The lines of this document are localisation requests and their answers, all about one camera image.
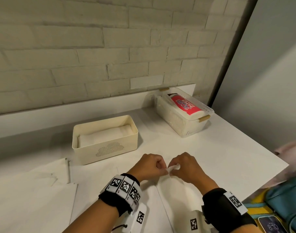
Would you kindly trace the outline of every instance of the black cable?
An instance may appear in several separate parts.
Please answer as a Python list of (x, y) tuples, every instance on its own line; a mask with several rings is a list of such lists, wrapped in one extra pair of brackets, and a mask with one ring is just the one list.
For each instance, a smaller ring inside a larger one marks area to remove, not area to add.
[(113, 228), (112, 231), (114, 231), (115, 229), (118, 229), (119, 227), (125, 227), (125, 228), (127, 228), (127, 225), (125, 225), (125, 224), (123, 224), (123, 225), (119, 225), (119, 226)]

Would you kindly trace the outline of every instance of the storage box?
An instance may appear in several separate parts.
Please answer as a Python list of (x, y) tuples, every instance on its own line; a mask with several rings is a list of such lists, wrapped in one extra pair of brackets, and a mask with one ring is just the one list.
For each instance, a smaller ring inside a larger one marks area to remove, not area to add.
[[(124, 125), (130, 125), (133, 134), (78, 148), (79, 135), (89, 135)], [(78, 124), (74, 126), (72, 134), (72, 148), (83, 165), (135, 150), (137, 149), (137, 141), (138, 130), (132, 117), (129, 115)]]
[[(190, 101), (195, 106), (199, 107), (201, 110), (205, 112), (205, 116), (194, 119), (188, 120), (183, 117), (180, 113), (177, 113), (174, 109), (172, 104), (164, 99), (164, 94), (172, 94), (177, 93), (183, 98)], [(209, 108), (207, 105), (203, 104), (202, 102), (198, 101), (196, 98), (188, 95), (184, 91), (178, 88), (170, 88), (168, 90), (163, 91), (161, 94), (155, 96), (155, 108), (157, 113), (181, 136), (181, 137), (188, 137), (193, 135), (197, 132), (200, 132), (204, 126), (206, 125), (207, 121), (214, 113), (214, 110)]]

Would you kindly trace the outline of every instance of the clear plastic container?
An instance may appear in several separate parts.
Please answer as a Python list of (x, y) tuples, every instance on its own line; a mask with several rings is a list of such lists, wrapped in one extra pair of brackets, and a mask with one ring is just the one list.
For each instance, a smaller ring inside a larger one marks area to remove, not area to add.
[[(177, 93), (195, 106), (199, 107), (204, 113), (203, 116), (195, 118), (194, 116), (184, 115), (180, 112), (176, 104), (171, 102), (167, 94)], [(157, 113), (181, 136), (188, 137), (200, 132), (214, 113), (207, 105), (198, 101), (196, 98), (188, 95), (178, 88), (170, 88), (162, 91), (155, 96), (155, 108)]]

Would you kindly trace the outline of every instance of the pink cloth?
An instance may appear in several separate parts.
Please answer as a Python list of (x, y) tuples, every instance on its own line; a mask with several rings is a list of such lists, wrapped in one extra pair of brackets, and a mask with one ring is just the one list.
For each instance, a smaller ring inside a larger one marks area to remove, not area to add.
[(296, 141), (292, 141), (275, 150), (276, 155), (289, 164), (282, 172), (264, 184), (263, 188), (276, 186), (296, 176)]

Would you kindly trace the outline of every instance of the phone screen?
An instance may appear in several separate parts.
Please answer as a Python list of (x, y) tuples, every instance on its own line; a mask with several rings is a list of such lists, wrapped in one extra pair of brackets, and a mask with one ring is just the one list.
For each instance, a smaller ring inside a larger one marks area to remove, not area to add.
[(287, 233), (276, 216), (263, 216), (258, 220), (266, 233)]

